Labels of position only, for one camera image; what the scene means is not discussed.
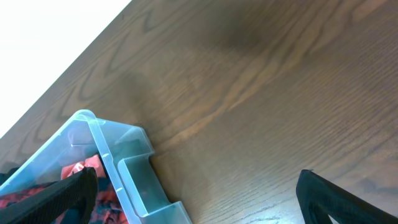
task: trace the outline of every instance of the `black object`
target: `black object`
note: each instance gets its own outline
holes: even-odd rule
[[[95,170],[92,167],[85,167],[81,172],[0,210],[0,223],[51,223],[69,208],[71,212],[68,211],[65,218],[69,220],[73,218],[73,223],[88,223],[94,209],[97,191]]]
[[[310,170],[302,170],[296,194],[306,224],[398,223],[398,218],[339,188]]]

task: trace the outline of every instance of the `white background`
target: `white background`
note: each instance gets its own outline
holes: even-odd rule
[[[0,1],[0,138],[128,3]]]

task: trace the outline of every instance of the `wooden table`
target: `wooden table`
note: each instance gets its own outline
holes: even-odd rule
[[[398,1],[134,0],[0,140],[1,171],[87,108],[147,131],[194,223],[303,222],[301,169],[398,215],[397,25]]]

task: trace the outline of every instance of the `plastic bin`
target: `plastic bin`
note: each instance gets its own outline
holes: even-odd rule
[[[149,156],[154,150],[137,126],[77,111],[0,186],[0,195],[60,180],[62,167],[99,153],[127,220],[132,223],[191,223],[181,202],[170,203]]]

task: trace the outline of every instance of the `pink cloth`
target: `pink cloth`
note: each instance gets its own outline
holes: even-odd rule
[[[74,173],[81,171],[84,167],[93,167],[97,173],[97,177],[106,177],[104,167],[102,166],[101,160],[98,155],[94,155],[86,159],[85,161],[78,162],[62,168],[61,179],[65,179]]]

